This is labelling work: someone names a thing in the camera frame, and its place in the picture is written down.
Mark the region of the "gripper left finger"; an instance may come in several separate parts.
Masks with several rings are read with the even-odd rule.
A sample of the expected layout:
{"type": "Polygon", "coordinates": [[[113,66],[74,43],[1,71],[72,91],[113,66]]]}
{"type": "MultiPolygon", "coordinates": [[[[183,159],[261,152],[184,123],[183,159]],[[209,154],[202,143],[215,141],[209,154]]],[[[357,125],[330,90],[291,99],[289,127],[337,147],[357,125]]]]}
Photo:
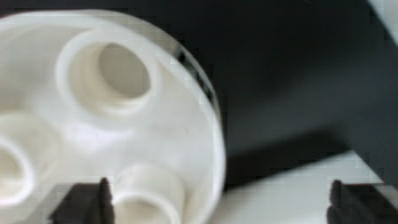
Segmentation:
{"type": "Polygon", "coordinates": [[[108,180],[72,185],[48,217],[49,224],[115,224],[108,180]]]}

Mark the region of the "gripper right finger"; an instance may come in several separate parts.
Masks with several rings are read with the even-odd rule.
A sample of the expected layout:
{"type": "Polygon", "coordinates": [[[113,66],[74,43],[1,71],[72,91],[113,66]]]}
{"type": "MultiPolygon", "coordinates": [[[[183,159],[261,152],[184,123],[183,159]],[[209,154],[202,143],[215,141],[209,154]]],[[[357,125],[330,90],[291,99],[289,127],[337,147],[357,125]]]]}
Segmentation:
{"type": "Polygon", "coordinates": [[[332,182],[326,224],[398,224],[398,187],[332,182]]]}

